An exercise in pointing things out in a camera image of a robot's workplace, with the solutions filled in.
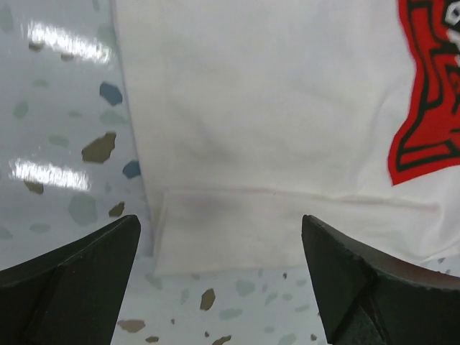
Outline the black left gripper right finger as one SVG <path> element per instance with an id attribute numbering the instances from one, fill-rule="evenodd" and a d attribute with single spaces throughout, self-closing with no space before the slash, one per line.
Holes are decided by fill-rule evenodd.
<path id="1" fill-rule="evenodd" d="M 314 216 L 302 220 L 329 344 L 458 344 L 459 279 L 402 261 Z"/>

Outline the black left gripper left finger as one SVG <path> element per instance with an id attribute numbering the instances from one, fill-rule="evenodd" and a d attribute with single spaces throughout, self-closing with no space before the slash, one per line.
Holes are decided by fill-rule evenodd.
<path id="1" fill-rule="evenodd" d="M 2 344 L 110 344 L 141 232 L 123 216 L 1 271 Z"/>

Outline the white t shirt red print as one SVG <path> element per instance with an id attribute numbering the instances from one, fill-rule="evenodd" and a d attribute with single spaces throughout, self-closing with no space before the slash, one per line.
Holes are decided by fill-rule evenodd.
<path id="1" fill-rule="evenodd" d="M 115 1 L 159 275 L 299 266 L 315 216 L 459 253 L 457 1 Z"/>

